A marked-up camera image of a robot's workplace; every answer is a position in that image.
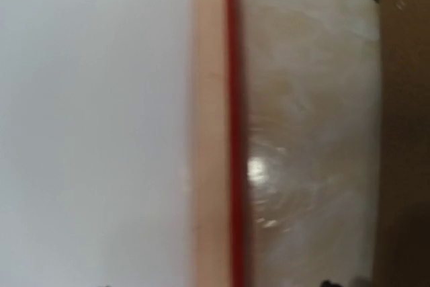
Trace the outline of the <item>red sunset photo white border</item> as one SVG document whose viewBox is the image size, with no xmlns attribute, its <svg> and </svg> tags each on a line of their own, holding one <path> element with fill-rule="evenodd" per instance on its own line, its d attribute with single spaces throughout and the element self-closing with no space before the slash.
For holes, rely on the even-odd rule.
<svg viewBox="0 0 430 287">
<path fill-rule="evenodd" d="M 192 0 L 1 0 L 1 285 L 191 286 Z"/>
</svg>

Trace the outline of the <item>red wooden picture frame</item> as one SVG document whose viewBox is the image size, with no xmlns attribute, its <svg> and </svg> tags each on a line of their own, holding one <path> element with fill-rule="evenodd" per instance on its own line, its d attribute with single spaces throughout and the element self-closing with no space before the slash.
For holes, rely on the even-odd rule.
<svg viewBox="0 0 430 287">
<path fill-rule="evenodd" d="M 241 81 L 236 0 L 194 0 L 194 286 L 245 283 Z"/>
</svg>

